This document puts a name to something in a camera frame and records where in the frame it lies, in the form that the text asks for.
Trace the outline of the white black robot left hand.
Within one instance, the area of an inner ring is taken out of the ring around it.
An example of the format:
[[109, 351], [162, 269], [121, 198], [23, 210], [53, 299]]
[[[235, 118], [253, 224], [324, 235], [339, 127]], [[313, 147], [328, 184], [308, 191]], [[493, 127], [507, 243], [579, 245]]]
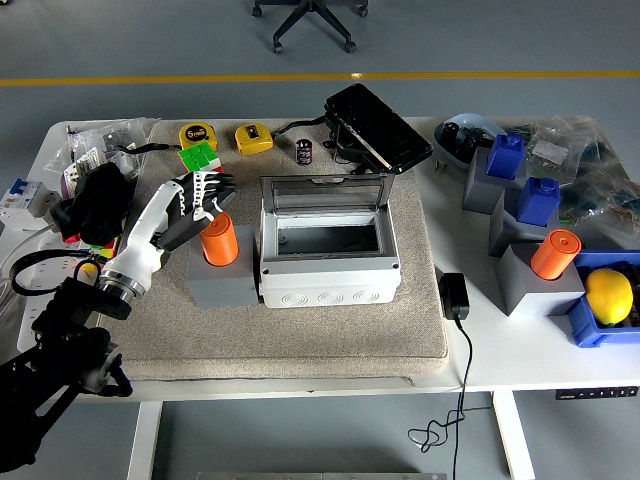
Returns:
[[105, 265], [98, 285], [142, 296], [162, 256], [201, 233], [235, 196], [230, 174], [195, 171], [162, 184], [129, 232], [124, 249]]

